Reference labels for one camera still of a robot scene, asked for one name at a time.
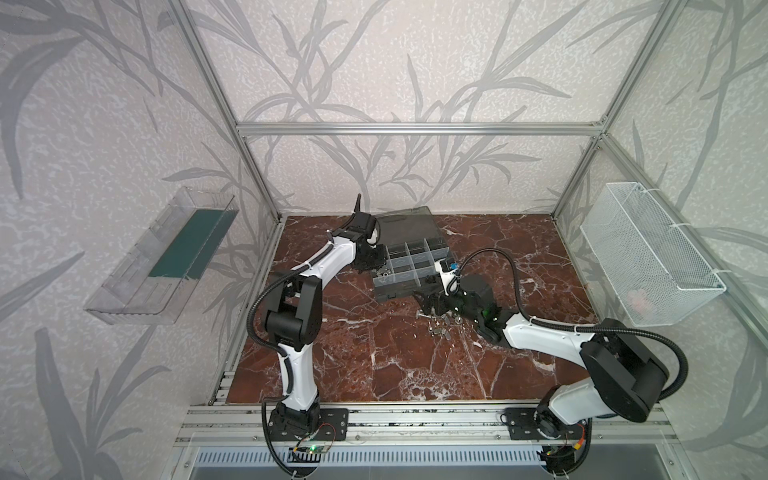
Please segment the grey compartment organizer box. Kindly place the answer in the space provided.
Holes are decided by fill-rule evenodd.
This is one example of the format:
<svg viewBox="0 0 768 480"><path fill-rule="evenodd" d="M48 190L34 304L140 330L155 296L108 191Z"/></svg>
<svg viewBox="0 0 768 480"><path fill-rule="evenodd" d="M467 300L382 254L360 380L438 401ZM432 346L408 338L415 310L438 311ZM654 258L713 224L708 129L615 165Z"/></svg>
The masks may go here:
<svg viewBox="0 0 768 480"><path fill-rule="evenodd" d="M382 267L371 272L373 293L378 302L408 297L414 291L443 289L436 265L456 261L427 206L387 212L377 216L379 245L385 247Z"/></svg>

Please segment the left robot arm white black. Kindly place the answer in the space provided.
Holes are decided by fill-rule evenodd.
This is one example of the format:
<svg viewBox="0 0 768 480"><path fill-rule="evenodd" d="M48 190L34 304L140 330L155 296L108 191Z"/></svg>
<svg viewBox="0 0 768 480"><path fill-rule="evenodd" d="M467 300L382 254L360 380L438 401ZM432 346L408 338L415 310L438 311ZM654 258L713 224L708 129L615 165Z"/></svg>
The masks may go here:
<svg viewBox="0 0 768 480"><path fill-rule="evenodd" d="M355 212L327 233L323 247L273 280L250 307L246 330L251 341L275 352L281 396L265 421L288 435L320 428L319 390L314 380L313 344L323 317L323 290L346 267L375 270L386 261L378 243L380 227L369 213Z"/></svg>

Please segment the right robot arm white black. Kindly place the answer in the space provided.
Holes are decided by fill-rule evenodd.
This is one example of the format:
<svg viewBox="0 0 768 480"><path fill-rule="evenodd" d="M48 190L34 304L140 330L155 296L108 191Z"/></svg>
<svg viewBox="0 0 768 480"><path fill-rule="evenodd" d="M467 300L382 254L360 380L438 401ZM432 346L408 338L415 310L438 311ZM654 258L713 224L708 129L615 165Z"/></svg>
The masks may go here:
<svg viewBox="0 0 768 480"><path fill-rule="evenodd" d="M503 308L477 275L460 280L435 275L413 295L423 312L466 320L492 345L544 353L586 371L586 379L550 389L537 405L534 425L546 438L557 439L566 428L584 426L594 417L643 423L652 407L677 393L688 378L686 354L663 335L616 319L571 325Z"/></svg>

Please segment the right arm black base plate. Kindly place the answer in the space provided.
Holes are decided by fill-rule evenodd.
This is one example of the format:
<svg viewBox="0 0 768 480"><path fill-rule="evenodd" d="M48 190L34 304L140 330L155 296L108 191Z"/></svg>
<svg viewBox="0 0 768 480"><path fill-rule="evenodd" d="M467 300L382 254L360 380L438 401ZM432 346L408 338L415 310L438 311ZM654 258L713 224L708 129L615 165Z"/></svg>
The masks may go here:
<svg viewBox="0 0 768 480"><path fill-rule="evenodd" d="M506 408L500 418L512 440L576 441L586 426L585 421L566 424L554 414L533 407Z"/></svg>

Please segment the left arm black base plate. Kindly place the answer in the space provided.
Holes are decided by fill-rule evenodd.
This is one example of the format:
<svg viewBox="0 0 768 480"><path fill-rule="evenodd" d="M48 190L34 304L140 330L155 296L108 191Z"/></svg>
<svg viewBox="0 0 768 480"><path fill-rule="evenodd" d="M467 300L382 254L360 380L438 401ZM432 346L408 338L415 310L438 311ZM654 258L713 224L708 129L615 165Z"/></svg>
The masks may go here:
<svg viewBox="0 0 768 480"><path fill-rule="evenodd" d="M345 408L315 408L307 411L273 410L267 420L268 436L273 441L317 438L322 441L346 439L350 411Z"/></svg>

